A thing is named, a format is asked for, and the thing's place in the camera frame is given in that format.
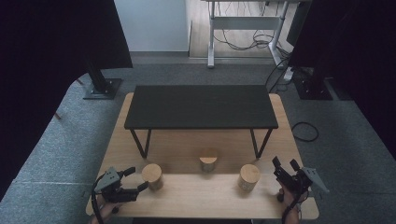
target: wooden block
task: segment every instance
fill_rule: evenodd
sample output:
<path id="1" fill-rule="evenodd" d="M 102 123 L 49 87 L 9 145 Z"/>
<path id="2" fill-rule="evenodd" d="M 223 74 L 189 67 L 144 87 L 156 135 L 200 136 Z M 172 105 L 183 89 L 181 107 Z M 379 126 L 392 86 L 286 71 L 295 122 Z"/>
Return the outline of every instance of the wooden block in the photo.
<path id="1" fill-rule="evenodd" d="M 252 164 L 246 164 L 241 168 L 238 185 L 245 191 L 252 191 L 260 179 L 259 169 Z"/>
<path id="2" fill-rule="evenodd" d="M 152 190 L 163 187 L 163 170 L 155 163 L 149 164 L 143 168 L 142 178 L 144 181 L 148 181 L 148 187 Z"/>
<path id="3" fill-rule="evenodd" d="M 205 172 L 211 172 L 214 170 L 217 159 L 218 152 L 214 148 L 205 149 L 200 157 L 202 170 Z"/>

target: wooden tabletop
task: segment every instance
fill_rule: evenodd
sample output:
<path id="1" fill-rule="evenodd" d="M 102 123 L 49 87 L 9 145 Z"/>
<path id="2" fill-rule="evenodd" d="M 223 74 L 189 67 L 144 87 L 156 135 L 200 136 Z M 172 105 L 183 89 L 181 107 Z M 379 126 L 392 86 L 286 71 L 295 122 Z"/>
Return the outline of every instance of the wooden tabletop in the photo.
<path id="1" fill-rule="evenodd" d="M 292 159 L 301 166 L 300 154 L 295 145 L 290 125 L 280 97 L 270 94 L 279 128 L 273 130 L 260 159 L 256 159 L 249 130 L 154 130 L 151 134 L 150 153 L 146 159 L 140 156 L 131 133 L 124 129 L 124 122 L 134 94 L 128 93 L 111 136 L 99 175 L 110 166 L 117 171 L 131 166 L 136 173 L 124 177 L 125 189 L 136 188 L 143 183 L 143 168 L 156 163 L 163 170 L 163 187 L 146 189 L 120 208 L 120 217 L 197 217 L 197 218 L 281 218 L 281 204 L 276 200 L 279 184 L 274 175 L 272 159 L 278 156 L 282 167 L 293 175 Z M 145 142 L 147 131 L 136 131 Z M 266 130 L 256 130 L 261 144 Z M 201 169 L 200 156 L 204 149 L 215 148 L 218 159 L 215 169 L 206 173 Z M 242 166 L 253 164 L 261 178 L 251 192 L 238 187 Z M 308 198 L 302 206 L 303 219 L 318 217 L 314 198 Z M 88 201 L 87 214 L 92 213 Z"/>

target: wooden floor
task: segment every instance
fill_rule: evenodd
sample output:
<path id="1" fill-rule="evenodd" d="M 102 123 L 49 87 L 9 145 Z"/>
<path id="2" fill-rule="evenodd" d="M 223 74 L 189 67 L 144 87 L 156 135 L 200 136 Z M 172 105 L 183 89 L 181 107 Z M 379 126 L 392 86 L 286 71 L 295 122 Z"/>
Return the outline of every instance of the wooden floor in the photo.
<path id="1" fill-rule="evenodd" d="M 283 8 L 283 3 L 272 2 L 265 8 L 264 16 L 275 16 L 276 9 L 279 15 Z M 283 25 L 283 29 L 279 38 L 280 46 L 287 52 L 292 51 L 292 45 L 287 41 L 287 35 L 290 29 L 291 21 L 293 19 L 297 4 L 290 4 Z M 191 1 L 191 42 L 190 42 L 190 56 L 192 58 L 206 58 L 207 46 L 209 43 L 209 4 L 204 1 Z M 216 16 L 238 16 L 250 17 L 260 16 L 260 7 L 258 2 L 221 2 L 216 3 Z M 242 30 L 225 30 L 224 34 L 221 30 L 215 30 L 215 37 L 224 41 L 226 36 L 228 42 L 241 47 L 249 47 L 253 43 L 253 35 L 256 31 L 242 31 Z M 274 31 L 258 31 L 260 35 L 273 35 Z M 271 37 L 260 36 L 257 39 L 271 40 Z M 215 57 L 216 58 L 240 58 L 240 57 L 271 57 L 268 48 L 259 49 L 252 48 L 247 50 L 231 49 L 227 44 L 220 43 L 215 40 Z"/>

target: gray carpet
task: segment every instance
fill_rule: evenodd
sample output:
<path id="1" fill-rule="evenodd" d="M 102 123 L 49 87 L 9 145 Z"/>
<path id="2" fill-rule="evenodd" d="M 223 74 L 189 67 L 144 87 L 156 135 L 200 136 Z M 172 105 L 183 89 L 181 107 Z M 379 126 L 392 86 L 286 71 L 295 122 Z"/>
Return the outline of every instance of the gray carpet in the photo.
<path id="1" fill-rule="evenodd" d="M 0 203 L 1 223 L 86 223 L 85 206 L 123 99 L 137 84 L 263 84 L 274 65 L 203 63 L 135 64 L 105 70 L 123 79 L 111 101 L 82 100 L 91 80 L 73 83 L 54 118 Z M 268 89 L 279 71 L 272 76 Z M 302 101 L 291 84 L 279 95 L 290 126 L 308 121 L 319 130 L 312 143 L 297 142 L 304 165 L 318 169 L 330 194 L 316 186 L 319 218 L 302 223 L 395 223 L 396 162 L 353 101 Z M 309 138 L 312 131 L 294 132 Z M 131 223 L 113 217 L 109 223 Z M 280 220 L 255 220 L 280 223 Z"/>

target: desk leg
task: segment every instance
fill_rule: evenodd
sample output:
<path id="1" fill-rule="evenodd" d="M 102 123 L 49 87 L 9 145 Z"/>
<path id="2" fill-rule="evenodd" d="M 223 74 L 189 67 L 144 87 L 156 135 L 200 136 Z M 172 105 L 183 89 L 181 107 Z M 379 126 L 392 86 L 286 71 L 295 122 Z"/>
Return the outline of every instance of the desk leg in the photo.
<path id="1" fill-rule="evenodd" d="M 142 145 L 140 144 L 140 141 L 139 141 L 139 138 L 137 137 L 136 132 L 131 129 L 131 134 L 132 134 L 132 137 L 134 138 L 134 141 L 136 142 L 137 148 L 140 151 L 140 155 L 142 156 L 142 158 L 147 158 L 148 154 L 149 154 L 149 139 L 151 137 L 151 129 L 148 129 L 148 137 L 146 139 L 146 145 L 145 145 L 144 150 L 143 150 Z"/>
<path id="2" fill-rule="evenodd" d="M 257 143 L 256 143 L 256 137 L 254 136 L 254 131 L 253 129 L 250 129 L 250 134 L 251 134 L 251 139 L 253 141 L 253 148 L 254 148 L 254 153 L 256 154 L 256 158 L 260 158 L 262 156 L 262 152 L 264 151 L 265 145 L 267 145 L 268 139 L 270 138 L 272 129 L 269 129 L 267 134 L 264 137 L 264 140 L 262 141 L 262 146 L 260 147 L 260 151 L 257 149 Z"/>
<path id="3" fill-rule="evenodd" d="M 210 37 L 209 46 L 207 48 L 207 67 L 215 67 L 215 46 L 213 43 L 215 36 L 215 27 L 213 26 L 213 20 L 215 19 L 215 2 L 212 2 L 212 9 L 210 14 Z"/>
<path id="4" fill-rule="evenodd" d="M 289 2 L 286 1 L 283 4 L 282 14 L 280 15 L 280 23 L 276 28 L 274 38 L 268 45 L 268 47 L 273 55 L 275 64 L 278 65 L 278 68 L 283 68 L 283 63 L 282 63 L 282 60 L 280 60 L 280 55 L 276 49 L 276 45 L 277 45 L 277 41 L 279 40 L 279 37 L 280 37 L 280 32 L 282 31 L 283 22 L 285 21 L 286 12 L 288 11 L 288 7 L 289 7 Z"/>

